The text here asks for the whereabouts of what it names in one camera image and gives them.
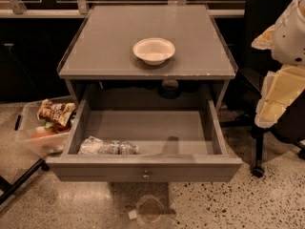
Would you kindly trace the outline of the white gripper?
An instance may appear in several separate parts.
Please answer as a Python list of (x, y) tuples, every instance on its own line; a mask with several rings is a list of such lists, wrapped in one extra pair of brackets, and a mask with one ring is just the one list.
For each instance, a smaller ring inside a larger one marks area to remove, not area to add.
[(258, 50), (272, 48), (272, 57), (283, 65), (268, 72), (263, 80), (254, 123), (270, 128), (305, 90), (305, 0), (293, 0), (285, 11), (251, 46)]

